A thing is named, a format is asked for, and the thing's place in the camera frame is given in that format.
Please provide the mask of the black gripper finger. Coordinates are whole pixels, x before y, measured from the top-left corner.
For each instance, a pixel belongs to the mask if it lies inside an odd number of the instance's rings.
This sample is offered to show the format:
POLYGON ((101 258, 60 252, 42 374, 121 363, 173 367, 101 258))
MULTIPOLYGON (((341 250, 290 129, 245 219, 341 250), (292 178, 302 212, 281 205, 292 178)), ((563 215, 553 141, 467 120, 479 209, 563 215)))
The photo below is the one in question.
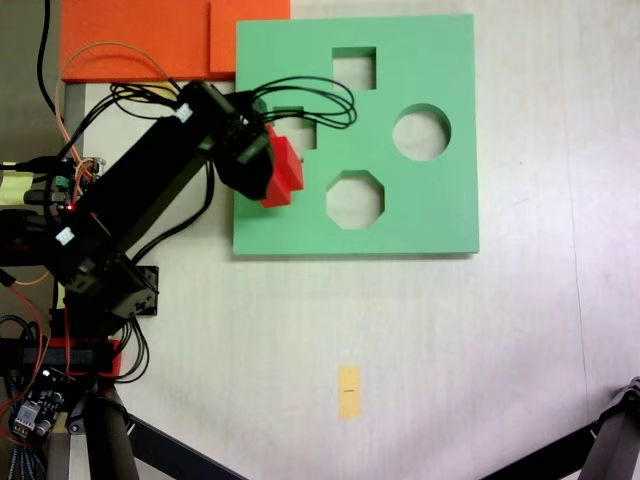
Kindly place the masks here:
POLYGON ((231 156, 218 162, 220 180, 249 200, 264 200, 274 173, 273 153, 264 149, 246 163, 231 156))

